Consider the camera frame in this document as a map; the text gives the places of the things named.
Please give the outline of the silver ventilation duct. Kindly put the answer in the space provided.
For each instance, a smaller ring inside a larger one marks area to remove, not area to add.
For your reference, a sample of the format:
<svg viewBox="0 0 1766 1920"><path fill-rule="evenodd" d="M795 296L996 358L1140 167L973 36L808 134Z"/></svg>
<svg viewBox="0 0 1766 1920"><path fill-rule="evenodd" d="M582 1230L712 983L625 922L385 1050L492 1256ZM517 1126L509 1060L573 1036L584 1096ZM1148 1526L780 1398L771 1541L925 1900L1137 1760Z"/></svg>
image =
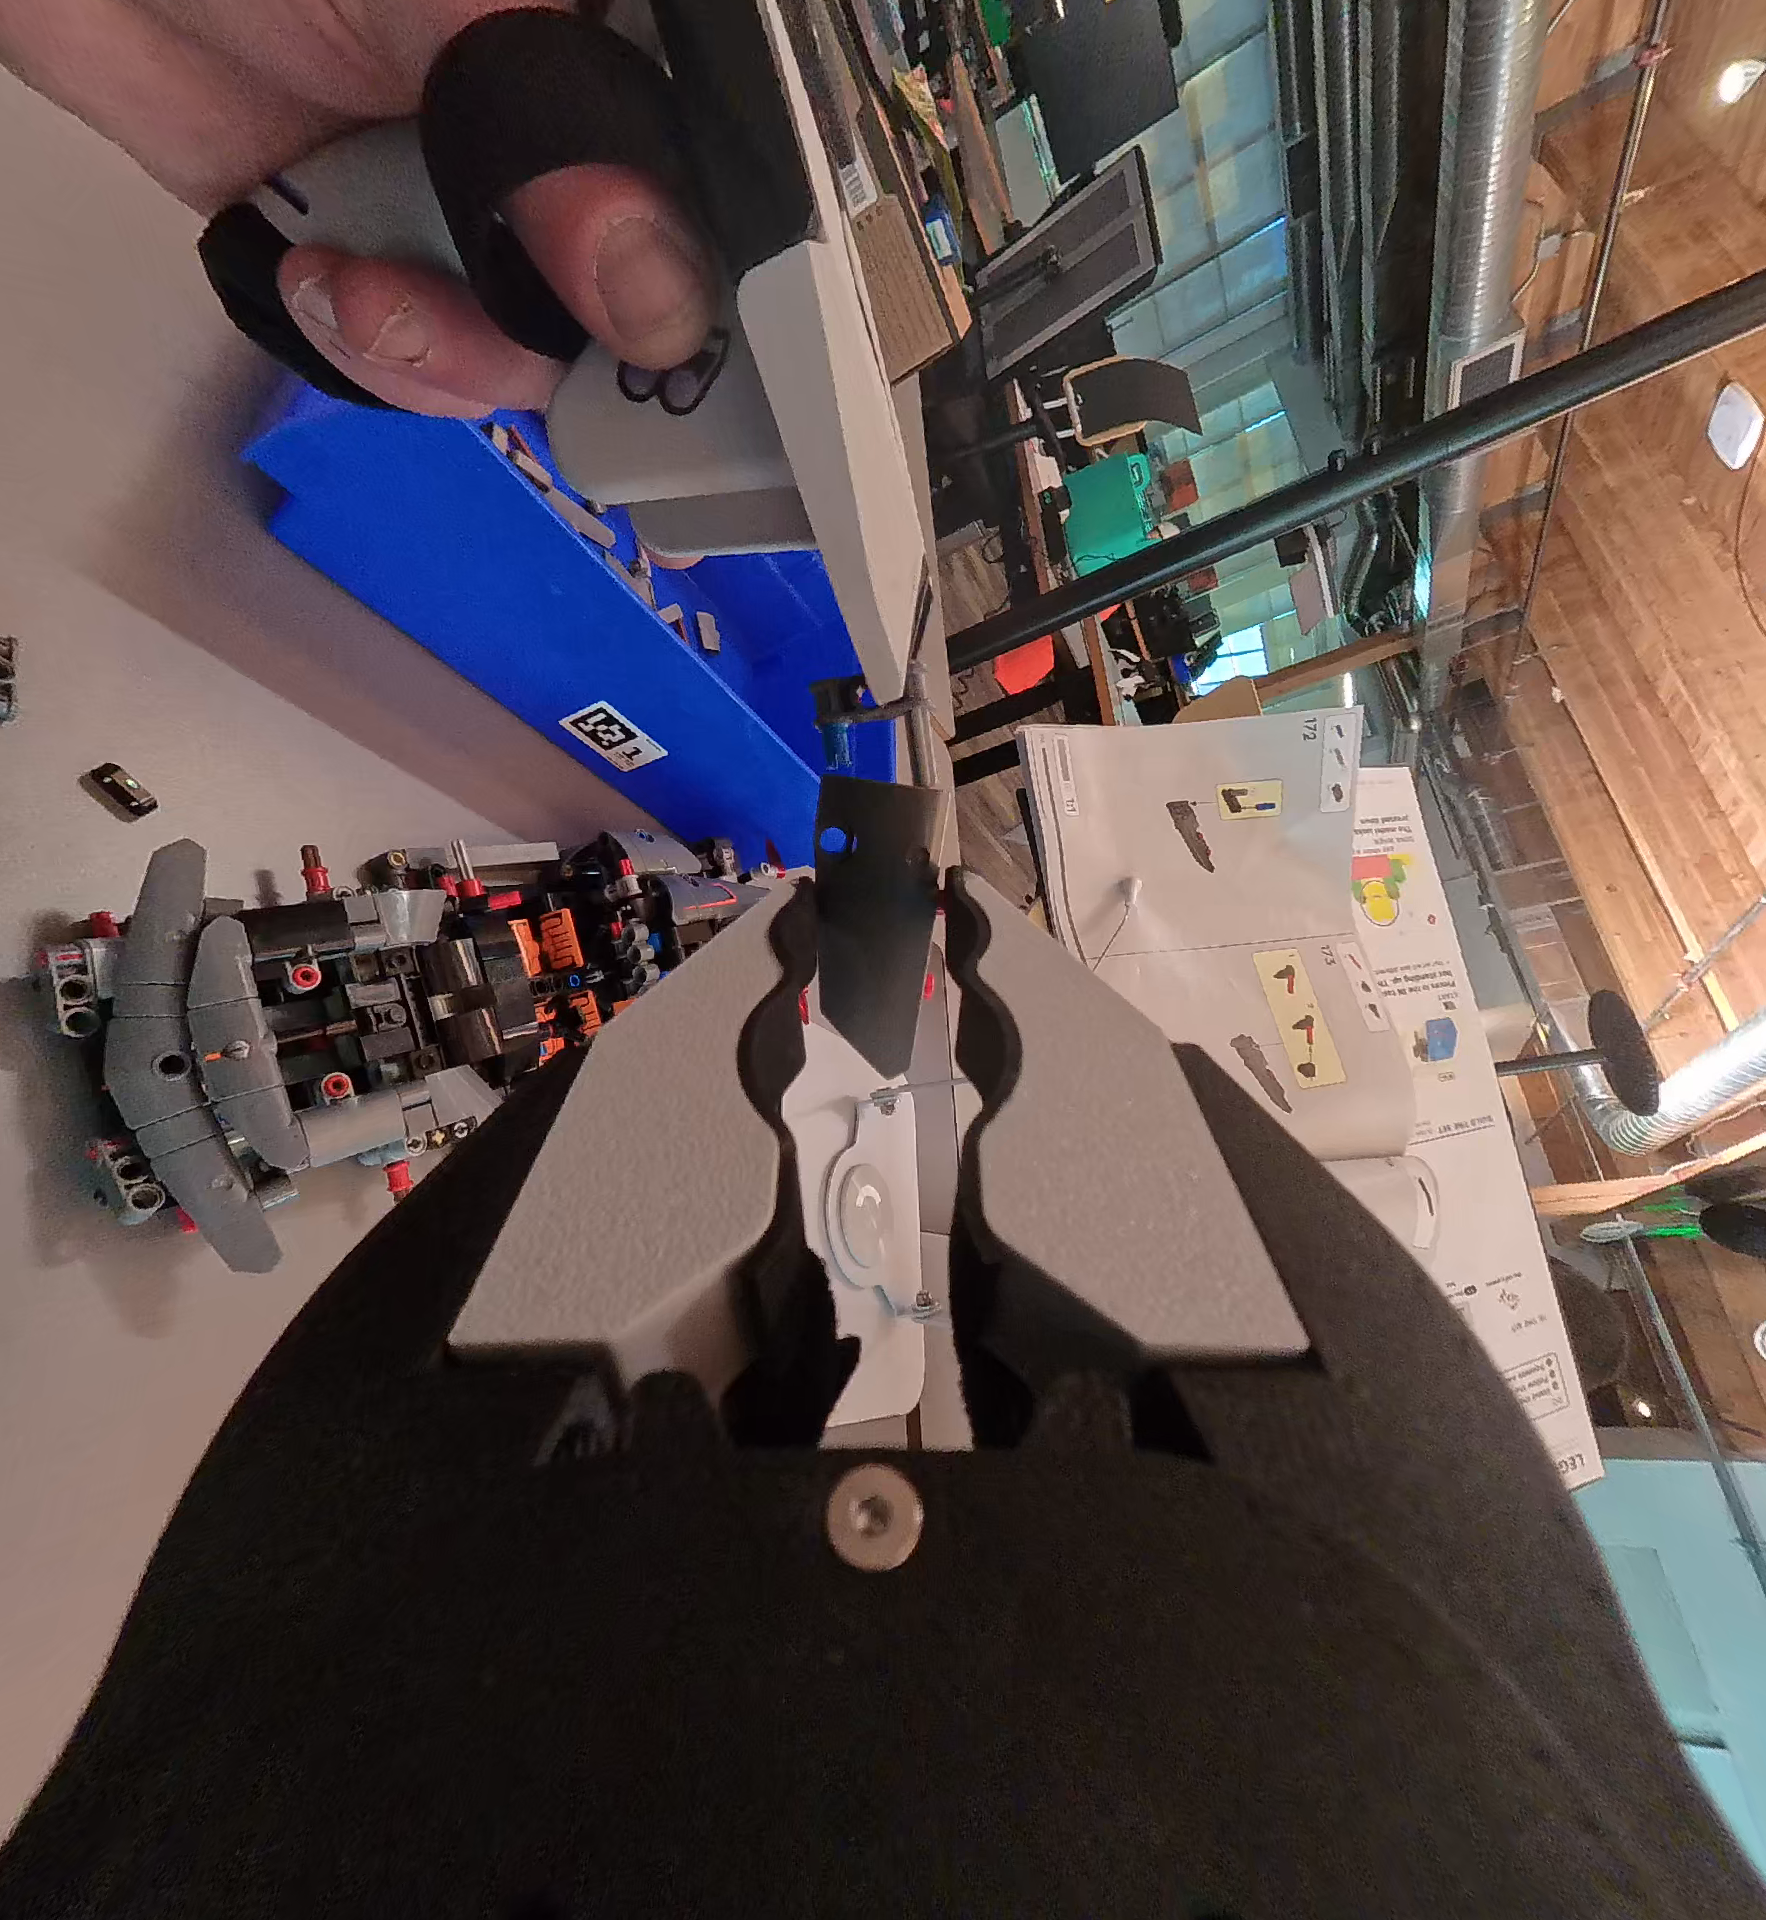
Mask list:
<svg viewBox="0 0 1766 1920"><path fill-rule="evenodd" d="M1516 251L1542 81L1547 3L1451 3L1425 386L1427 415L1493 390L1518 328ZM1437 705L1465 642L1487 454L1422 480L1431 564L1421 698Z"/></svg>

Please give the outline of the partly built lego car model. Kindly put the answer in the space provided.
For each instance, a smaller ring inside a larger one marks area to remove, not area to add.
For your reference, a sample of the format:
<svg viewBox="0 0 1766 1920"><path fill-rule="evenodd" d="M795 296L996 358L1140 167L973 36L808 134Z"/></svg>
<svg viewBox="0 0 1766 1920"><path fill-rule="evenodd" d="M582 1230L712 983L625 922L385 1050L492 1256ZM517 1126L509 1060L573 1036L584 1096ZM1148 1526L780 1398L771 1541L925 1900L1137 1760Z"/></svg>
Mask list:
<svg viewBox="0 0 1766 1920"><path fill-rule="evenodd" d="M299 1176L385 1173L476 1135L783 876L728 840L617 829L556 842L397 847L335 884L302 853L303 897L205 890L208 853L150 855L127 915L93 913L35 972L95 1096L81 1144L100 1212L175 1219L235 1274L281 1262L266 1217Z"/></svg>

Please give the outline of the grey-backed computer monitor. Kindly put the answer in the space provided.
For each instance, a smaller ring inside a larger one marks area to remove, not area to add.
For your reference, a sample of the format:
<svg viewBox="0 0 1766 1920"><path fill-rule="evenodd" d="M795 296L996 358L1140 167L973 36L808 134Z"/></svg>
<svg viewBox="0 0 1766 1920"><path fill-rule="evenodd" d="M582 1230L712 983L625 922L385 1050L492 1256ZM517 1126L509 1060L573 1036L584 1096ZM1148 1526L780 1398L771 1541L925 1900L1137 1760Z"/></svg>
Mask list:
<svg viewBox="0 0 1766 1920"><path fill-rule="evenodd" d="M1063 336L1143 296L1162 261L1149 169L1136 142L975 273L968 309L985 381L1040 364Z"/></svg>

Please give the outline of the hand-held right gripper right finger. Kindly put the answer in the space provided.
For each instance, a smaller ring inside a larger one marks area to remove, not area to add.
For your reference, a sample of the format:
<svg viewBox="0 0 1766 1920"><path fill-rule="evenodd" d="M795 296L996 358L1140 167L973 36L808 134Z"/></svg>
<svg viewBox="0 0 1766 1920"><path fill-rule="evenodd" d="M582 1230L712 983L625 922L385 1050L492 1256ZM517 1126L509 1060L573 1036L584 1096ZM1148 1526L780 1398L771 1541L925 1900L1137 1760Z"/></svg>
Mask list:
<svg viewBox="0 0 1766 1920"><path fill-rule="evenodd" d="M1163 1032L979 876L946 882L979 1342L1013 1372L1283 1361L1307 1332Z"/></svg>

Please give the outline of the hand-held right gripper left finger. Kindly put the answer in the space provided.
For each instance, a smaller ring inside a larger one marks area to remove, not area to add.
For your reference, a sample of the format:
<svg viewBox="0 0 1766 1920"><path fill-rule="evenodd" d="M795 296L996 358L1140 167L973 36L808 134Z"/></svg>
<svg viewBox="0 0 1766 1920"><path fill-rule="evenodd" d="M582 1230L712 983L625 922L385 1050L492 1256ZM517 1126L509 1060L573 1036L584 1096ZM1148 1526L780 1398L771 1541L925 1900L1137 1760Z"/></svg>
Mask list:
<svg viewBox="0 0 1766 1920"><path fill-rule="evenodd" d="M782 1116L817 931L814 882L782 881L590 1044L451 1329L457 1356L830 1365Z"/></svg>

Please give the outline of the black computer monitor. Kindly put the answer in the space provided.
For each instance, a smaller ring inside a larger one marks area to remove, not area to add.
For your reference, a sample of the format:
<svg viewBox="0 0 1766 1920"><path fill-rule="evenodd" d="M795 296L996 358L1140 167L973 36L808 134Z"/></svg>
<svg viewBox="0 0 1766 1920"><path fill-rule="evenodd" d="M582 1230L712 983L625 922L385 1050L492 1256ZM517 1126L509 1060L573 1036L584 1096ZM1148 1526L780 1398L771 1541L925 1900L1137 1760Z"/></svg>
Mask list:
<svg viewBox="0 0 1766 1920"><path fill-rule="evenodd" d="M1060 174L1097 167L1178 107L1181 3L1013 3L1010 12Z"/></svg>

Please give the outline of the blue plastic bin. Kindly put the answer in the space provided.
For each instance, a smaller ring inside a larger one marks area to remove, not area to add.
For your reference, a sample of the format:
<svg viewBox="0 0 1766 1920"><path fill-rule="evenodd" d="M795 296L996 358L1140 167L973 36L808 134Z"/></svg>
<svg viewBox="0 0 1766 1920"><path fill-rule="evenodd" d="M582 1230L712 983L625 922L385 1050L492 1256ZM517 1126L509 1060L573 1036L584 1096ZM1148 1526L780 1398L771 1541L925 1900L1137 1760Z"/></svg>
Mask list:
<svg viewBox="0 0 1766 1920"><path fill-rule="evenodd" d="M514 424L558 474L542 421ZM282 377L245 459L276 491L271 534L464 681L682 840L745 863L814 851L824 776L810 688L857 669L812 552L705 560L722 623L705 659L487 443Z"/></svg>

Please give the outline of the pile of lego pieces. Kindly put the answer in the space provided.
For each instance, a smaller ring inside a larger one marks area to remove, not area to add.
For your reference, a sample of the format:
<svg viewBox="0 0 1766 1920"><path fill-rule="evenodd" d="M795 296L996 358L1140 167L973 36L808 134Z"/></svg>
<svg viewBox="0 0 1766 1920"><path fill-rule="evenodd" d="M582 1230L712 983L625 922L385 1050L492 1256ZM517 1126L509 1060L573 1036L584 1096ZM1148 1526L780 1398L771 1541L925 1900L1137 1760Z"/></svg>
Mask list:
<svg viewBox="0 0 1766 1920"><path fill-rule="evenodd" d="M492 451L522 476L548 510L586 542L674 636L697 647L708 661L722 657L720 616L705 598L705 590L688 585L699 562L672 560L652 549L642 536L625 536L617 526L615 509L597 509L570 493L514 424L488 420L484 435Z"/></svg>

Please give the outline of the dark grey lego wedge panel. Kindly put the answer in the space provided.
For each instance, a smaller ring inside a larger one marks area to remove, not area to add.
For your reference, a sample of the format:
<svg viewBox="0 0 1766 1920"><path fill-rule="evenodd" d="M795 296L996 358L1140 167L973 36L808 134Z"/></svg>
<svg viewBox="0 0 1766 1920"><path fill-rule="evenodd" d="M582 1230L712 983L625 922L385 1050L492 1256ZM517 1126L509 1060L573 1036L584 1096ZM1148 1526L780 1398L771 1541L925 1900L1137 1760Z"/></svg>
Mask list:
<svg viewBox="0 0 1766 1920"><path fill-rule="evenodd" d="M942 887L942 789L826 776L817 816L819 1008L883 1080L916 1044Z"/></svg>

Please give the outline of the person's left hand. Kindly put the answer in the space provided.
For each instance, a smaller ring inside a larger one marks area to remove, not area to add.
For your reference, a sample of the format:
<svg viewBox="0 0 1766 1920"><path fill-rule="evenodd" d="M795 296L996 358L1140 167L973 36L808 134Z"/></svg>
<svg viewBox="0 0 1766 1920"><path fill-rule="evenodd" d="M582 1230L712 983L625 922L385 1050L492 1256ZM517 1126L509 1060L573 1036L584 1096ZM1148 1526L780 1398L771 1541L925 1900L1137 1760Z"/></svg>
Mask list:
<svg viewBox="0 0 1766 1920"><path fill-rule="evenodd" d="M213 213L242 189L376 120L400 119L442 46L487 5L110 5L102 99L79 107L177 202ZM705 348L718 280L705 236L643 174L582 164L522 185L503 219L615 360L668 370ZM294 248L279 270L297 329L369 395L478 420L536 408L559 364L490 323L457 283L414 265Z"/></svg>

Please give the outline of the lego instruction booklet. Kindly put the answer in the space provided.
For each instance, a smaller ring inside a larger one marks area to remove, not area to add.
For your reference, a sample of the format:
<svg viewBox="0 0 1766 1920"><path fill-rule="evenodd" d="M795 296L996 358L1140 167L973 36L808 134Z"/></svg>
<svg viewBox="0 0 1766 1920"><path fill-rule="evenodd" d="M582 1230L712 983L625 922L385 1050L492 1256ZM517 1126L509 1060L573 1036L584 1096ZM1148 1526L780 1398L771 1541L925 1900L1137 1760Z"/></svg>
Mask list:
<svg viewBox="0 0 1766 1920"><path fill-rule="evenodd" d="M1415 1254L1561 1481L1604 1481L1412 776L1359 708L1018 732L1057 938Z"/></svg>

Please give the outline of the black lego pin connector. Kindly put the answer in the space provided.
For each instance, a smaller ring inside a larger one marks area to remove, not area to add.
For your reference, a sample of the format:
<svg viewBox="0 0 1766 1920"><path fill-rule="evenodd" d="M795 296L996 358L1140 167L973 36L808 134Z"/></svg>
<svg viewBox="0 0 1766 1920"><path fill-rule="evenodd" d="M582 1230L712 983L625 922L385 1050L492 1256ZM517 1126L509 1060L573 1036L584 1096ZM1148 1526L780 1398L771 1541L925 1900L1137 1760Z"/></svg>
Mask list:
<svg viewBox="0 0 1766 1920"><path fill-rule="evenodd" d="M846 776L854 766L850 735L859 727L903 723L918 743L933 723L925 671L918 661L905 669L903 690L894 701L870 698L868 681L857 673L810 686L817 728L822 735L824 768Z"/></svg>

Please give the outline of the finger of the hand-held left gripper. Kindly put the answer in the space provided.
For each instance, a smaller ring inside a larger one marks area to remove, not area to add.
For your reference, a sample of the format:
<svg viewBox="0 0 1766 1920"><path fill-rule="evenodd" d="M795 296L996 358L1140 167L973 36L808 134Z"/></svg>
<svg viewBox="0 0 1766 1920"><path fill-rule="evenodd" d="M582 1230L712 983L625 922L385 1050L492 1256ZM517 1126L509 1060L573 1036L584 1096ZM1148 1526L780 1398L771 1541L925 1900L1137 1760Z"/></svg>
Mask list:
<svg viewBox="0 0 1766 1920"><path fill-rule="evenodd" d="M910 661L922 671L924 703L929 711L929 732L937 743L951 743L955 735L955 698L946 651L942 557L937 534L934 478L925 440L922 382L918 378L895 381L894 402L907 471L916 493L916 513L924 555Z"/></svg>
<svg viewBox="0 0 1766 1920"><path fill-rule="evenodd" d="M925 581L918 486L849 254L806 239L740 279L740 323L870 694L901 694Z"/></svg>

